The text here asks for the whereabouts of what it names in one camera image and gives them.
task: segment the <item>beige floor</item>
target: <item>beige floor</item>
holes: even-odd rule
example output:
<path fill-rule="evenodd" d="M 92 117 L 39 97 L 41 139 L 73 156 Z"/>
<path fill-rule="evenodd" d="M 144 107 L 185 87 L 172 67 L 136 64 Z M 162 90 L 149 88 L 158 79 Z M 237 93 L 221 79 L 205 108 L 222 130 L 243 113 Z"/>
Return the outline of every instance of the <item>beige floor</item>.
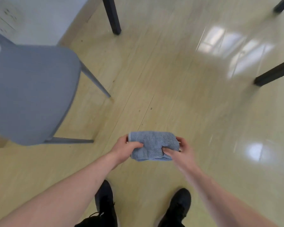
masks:
<path fill-rule="evenodd" d="M 170 131 L 194 146 L 202 169 L 284 226 L 284 77 L 252 80 L 284 61 L 280 0 L 115 0 L 122 34 L 100 5 L 71 48 L 112 95 L 85 76 L 57 136 L 91 145 L 0 149 L 0 218 L 106 153 L 130 131 Z M 153 226 L 170 196 L 187 187 L 183 223 L 214 226 L 171 162 L 128 160 L 108 179 L 122 226 Z M 84 217 L 95 212 L 94 201 Z"/>

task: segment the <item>forearm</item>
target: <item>forearm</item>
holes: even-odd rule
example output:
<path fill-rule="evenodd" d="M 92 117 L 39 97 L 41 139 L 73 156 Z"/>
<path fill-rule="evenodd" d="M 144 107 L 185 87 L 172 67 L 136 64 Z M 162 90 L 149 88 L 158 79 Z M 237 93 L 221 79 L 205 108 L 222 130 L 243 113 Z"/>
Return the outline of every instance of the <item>forearm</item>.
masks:
<path fill-rule="evenodd" d="M 219 227 L 276 227 L 241 200 L 220 187 L 198 167 L 186 174 Z"/>
<path fill-rule="evenodd" d="M 112 154 L 101 156 L 10 213 L 0 227 L 73 227 L 115 166 Z"/>

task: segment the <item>pants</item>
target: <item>pants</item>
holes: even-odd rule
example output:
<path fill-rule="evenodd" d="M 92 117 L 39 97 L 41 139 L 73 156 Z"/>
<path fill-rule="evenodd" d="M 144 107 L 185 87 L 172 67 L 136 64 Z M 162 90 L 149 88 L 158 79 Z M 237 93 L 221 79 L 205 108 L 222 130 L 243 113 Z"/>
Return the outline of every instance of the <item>pants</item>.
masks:
<path fill-rule="evenodd" d="M 85 218 L 79 224 L 76 224 L 75 227 L 112 227 L 112 224 L 109 220 L 106 220 L 100 216 L 93 216 Z M 185 227 L 181 222 L 177 220 L 168 220 L 163 222 L 160 227 Z"/>

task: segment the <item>towel fold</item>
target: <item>towel fold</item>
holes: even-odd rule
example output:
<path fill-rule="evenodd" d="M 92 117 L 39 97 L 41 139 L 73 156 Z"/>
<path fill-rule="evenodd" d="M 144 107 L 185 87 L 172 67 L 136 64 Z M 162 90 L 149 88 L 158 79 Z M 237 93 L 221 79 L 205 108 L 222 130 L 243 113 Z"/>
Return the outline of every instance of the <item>towel fold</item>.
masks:
<path fill-rule="evenodd" d="M 131 154 L 131 158 L 138 162 L 145 160 L 154 161 L 171 161 L 171 157 L 164 154 L 162 147 L 179 151 L 179 142 L 170 132 L 159 131 L 137 131 L 128 134 L 128 141 L 138 141 L 143 143 L 142 148 L 135 148 Z"/>

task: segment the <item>black shoe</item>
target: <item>black shoe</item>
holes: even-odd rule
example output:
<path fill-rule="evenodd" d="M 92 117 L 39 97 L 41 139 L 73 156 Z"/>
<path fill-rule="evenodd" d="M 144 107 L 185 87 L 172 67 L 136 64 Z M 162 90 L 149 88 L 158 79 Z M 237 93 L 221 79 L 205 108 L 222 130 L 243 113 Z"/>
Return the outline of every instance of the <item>black shoe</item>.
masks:
<path fill-rule="evenodd" d="M 95 203 L 99 217 L 106 223 L 106 226 L 118 227 L 117 215 L 114 208 L 114 196 L 110 184 L 104 180 L 95 195 Z"/>
<path fill-rule="evenodd" d="M 190 192 L 182 188 L 178 190 L 170 201 L 169 207 L 160 221 L 158 227 L 163 227 L 167 223 L 181 223 L 186 217 L 187 212 L 190 208 L 191 196 Z"/>

